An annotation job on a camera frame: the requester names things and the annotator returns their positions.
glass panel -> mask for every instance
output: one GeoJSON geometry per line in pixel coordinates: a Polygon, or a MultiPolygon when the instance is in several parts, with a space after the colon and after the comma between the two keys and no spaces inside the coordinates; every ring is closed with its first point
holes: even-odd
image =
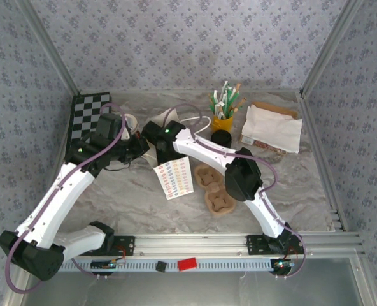
{"type": "Polygon", "coordinates": [[[267,272],[125,273],[99,280],[62,272],[27,295],[25,306],[362,305],[348,259],[307,260],[298,275],[267,272]]]}

small black cube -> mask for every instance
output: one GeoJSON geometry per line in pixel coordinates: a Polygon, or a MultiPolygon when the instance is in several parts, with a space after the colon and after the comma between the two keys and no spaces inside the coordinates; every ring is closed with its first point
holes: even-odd
{"type": "Polygon", "coordinates": [[[158,261],[156,265],[156,271],[164,273],[166,271],[166,266],[167,266],[167,263],[163,261],[158,261]]]}

sticker sheet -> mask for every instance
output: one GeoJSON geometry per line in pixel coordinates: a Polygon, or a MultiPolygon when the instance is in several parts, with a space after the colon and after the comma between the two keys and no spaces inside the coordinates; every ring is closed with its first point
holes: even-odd
{"type": "Polygon", "coordinates": [[[188,156],[168,161],[155,167],[154,170],[162,184],[167,200],[194,191],[188,156]]]}

wall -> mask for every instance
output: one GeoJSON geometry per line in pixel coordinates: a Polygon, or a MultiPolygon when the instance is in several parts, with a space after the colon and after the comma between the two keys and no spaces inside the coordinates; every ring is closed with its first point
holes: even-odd
{"type": "MultiPolygon", "coordinates": [[[[14,0],[0,1],[0,234],[45,193],[70,103],[14,0]]],[[[0,249],[0,303],[5,260],[0,249]]]]}
{"type": "Polygon", "coordinates": [[[87,92],[301,88],[346,0],[32,0],[87,92]]]}
{"type": "Polygon", "coordinates": [[[377,281],[377,0],[364,2],[308,100],[377,281]]]}

wire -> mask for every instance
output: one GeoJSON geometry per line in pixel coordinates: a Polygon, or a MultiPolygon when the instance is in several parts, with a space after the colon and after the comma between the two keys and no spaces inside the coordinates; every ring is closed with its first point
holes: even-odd
{"type": "MultiPolygon", "coordinates": [[[[187,119],[183,119],[183,120],[180,120],[180,122],[185,122],[185,121],[189,121],[189,120],[194,120],[194,119],[198,119],[200,118],[199,116],[197,117],[191,117],[191,118],[187,118],[187,119]]],[[[210,125],[211,125],[211,118],[208,117],[208,116],[203,116],[202,118],[207,118],[208,119],[208,123],[206,126],[204,126],[203,128],[199,129],[198,131],[194,132],[194,134],[198,134],[202,131],[204,131],[206,128],[208,128],[210,125]]]]}
{"type": "MultiPolygon", "coordinates": [[[[200,110],[198,107],[196,107],[195,105],[190,104],[190,103],[182,103],[182,104],[176,105],[176,106],[174,106],[174,107],[172,107],[172,108],[169,109],[169,111],[167,112],[166,116],[164,117],[164,120],[163,120],[163,126],[165,125],[165,123],[166,123],[166,121],[167,121],[167,117],[169,116],[169,114],[170,114],[173,110],[175,110],[175,109],[177,109],[177,108],[179,108],[179,107],[182,107],[182,106],[189,106],[189,107],[191,107],[191,108],[194,108],[194,109],[198,112],[198,114],[199,114],[199,120],[196,121],[196,122],[192,125],[192,127],[195,127],[195,126],[201,121],[201,118],[203,117],[203,115],[202,115],[202,113],[201,113],[201,110],[200,110]]],[[[271,209],[271,207],[268,205],[267,201],[265,200],[264,195],[262,194],[262,193],[265,193],[266,191],[272,189],[272,188],[278,183],[278,173],[276,172],[275,168],[273,168],[272,165],[269,164],[267,161],[265,161],[265,160],[263,160],[263,159],[260,159],[260,158],[257,158],[256,156],[249,156],[249,155],[236,154],[236,153],[226,153],[226,152],[224,152],[224,151],[221,151],[221,150],[218,150],[218,149],[216,149],[216,148],[210,147],[209,145],[206,145],[205,143],[199,141],[199,140],[196,138],[195,134],[193,133],[193,130],[190,129],[190,132],[191,132],[191,136],[192,136],[193,140],[194,140],[196,143],[198,143],[200,146],[204,147],[205,149],[208,149],[208,150],[210,150],[210,151],[212,151],[212,152],[214,152],[214,153],[221,154],[221,155],[223,155],[223,156],[230,156],[230,157],[237,157],[237,158],[251,159],[251,160],[253,160],[253,161],[255,161],[255,162],[258,162],[258,163],[264,164],[265,166],[267,166],[267,167],[272,171],[272,173],[273,173],[273,177],[274,177],[274,179],[273,179],[273,183],[272,183],[270,186],[265,187],[265,188],[263,188],[262,190],[260,190],[260,191],[259,191],[259,196],[260,196],[262,202],[264,202],[267,211],[271,214],[271,216],[274,218],[274,220],[275,220],[275,221],[276,221],[281,227],[283,227],[284,229],[286,229],[287,231],[289,231],[289,232],[291,232],[293,235],[295,235],[295,236],[299,239],[299,241],[302,243],[302,248],[303,248],[303,259],[302,259],[302,263],[301,263],[301,265],[299,266],[299,268],[298,268],[295,272],[293,272],[293,273],[291,273],[291,274],[288,274],[288,275],[285,275],[285,277],[291,277],[291,276],[295,276],[296,274],[298,274],[298,273],[302,270],[302,267],[304,266],[305,261],[306,261],[306,246],[305,246],[305,244],[304,244],[304,242],[303,242],[302,236],[300,236],[300,234],[298,234],[298,232],[296,232],[296,231],[294,231],[292,228],[286,226],[285,223],[283,223],[283,222],[281,222],[281,221],[279,220],[279,216],[276,215],[275,212],[271,209]]]]}
{"type": "Polygon", "coordinates": [[[42,206],[42,208],[40,209],[40,211],[38,212],[38,214],[34,217],[33,221],[30,223],[29,227],[27,230],[25,230],[23,232],[23,234],[21,234],[19,236],[19,238],[15,241],[15,243],[12,245],[11,249],[10,249],[10,252],[8,254],[8,257],[6,259],[6,265],[4,266],[4,276],[6,277],[6,282],[9,286],[9,288],[16,292],[16,293],[20,293],[20,294],[26,294],[26,293],[30,293],[30,292],[33,292],[34,290],[36,290],[41,284],[42,284],[42,281],[39,281],[33,288],[30,288],[30,289],[26,289],[26,290],[22,290],[22,289],[19,289],[18,287],[16,287],[13,283],[13,281],[11,280],[11,276],[10,276],[10,266],[11,266],[11,260],[13,259],[13,255],[15,253],[15,251],[17,250],[17,247],[18,245],[23,241],[23,239],[30,233],[30,231],[32,231],[34,229],[34,225],[39,221],[39,219],[41,218],[41,216],[44,214],[44,212],[46,211],[47,207],[49,206],[49,204],[51,203],[51,201],[54,199],[55,195],[62,189],[63,185],[65,184],[65,182],[74,174],[76,173],[79,169],[81,169],[82,167],[84,167],[86,164],[89,164],[90,162],[94,161],[95,159],[101,157],[102,155],[104,155],[105,153],[107,153],[107,151],[109,151],[114,145],[117,144],[117,142],[121,139],[122,137],[122,133],[124,132],[124,129],[125,129],[125,123],[126,123],[126,119],[125,119],[125,113],[124,111],[116,104],[114,103],[107,103],[105,105],[103,105],[100,109],[100,114],[102,115],[103,113],[103,110],[107,107],[113,107],[115,109],[117,109],[121,116],[122,116],[122,125],[121,125],[121,128],[120,128],[120,131],[119,131],[119,134],[117,135],[117,137],[105,148],[103,149],[102,151],[98,152],[97,154],[95,154],[94,156],[88,158],[87,160],[85,160],[84,162],[80,163],[78,166],[76,166],[74,169],[72,169],[58,184],[57,184],[57,188],[55,188],[53,190],[53,192],[51,193],[51,195],[48,197],[48,199],[46,200],[45,204],[42,206]]]}
{"type": "Polygon", "coordinates": [[[121,257],[121,258],[118,258],[117,261],[120,260],[120,259],[123,259],[123,260],[124,260],[124,265],[126,265],[126,250],[125,250],[125,248],[122,247],[121,245],[116,245],[115,247],[116,247],[117,249],[119,249],[119,250],[122,251],[122,257],[121,257]]]}
{"type": "Polygon", "coordinates": [[[81,271],[82,273],[86,274],[86,275],[89,275],[89,276],[93,276],[94,278],[97,277],[95,274],[93,274],[92,272],[88,272],[86,270],[84,270],[76,261],[74,258],[71,258],[71,261],[73,262],[73,264],[76,266],[77,269],[79,269],[79,271],[81,271]]]}
{"type": "Polygon", "coordinates": [[[297,256],[297,252],[296,252],[295,248],[292,247],[292,246],[290,246],[288,248],[288,252],[286,253],[285,257],[282,260],[285,260],[289,256],[289,251],[293,251],[293,253],[296,255],[296,262],[297,262],[299,260],[299,258],[297,256]]]}
{"type": "Polygon", "coordinates": [[[126,166],[126,167],[123,167],[123,168],[119,168],[119,169],[107,169],[107,167],[104,167],[104,170],[106,171],[112,171],[112,172],[116,172],[116,171],[120,171],[120,170],[124,170],[124,169],[128,169],[131,167],[131,162],[129,162],[129,164],[126,166]]]}

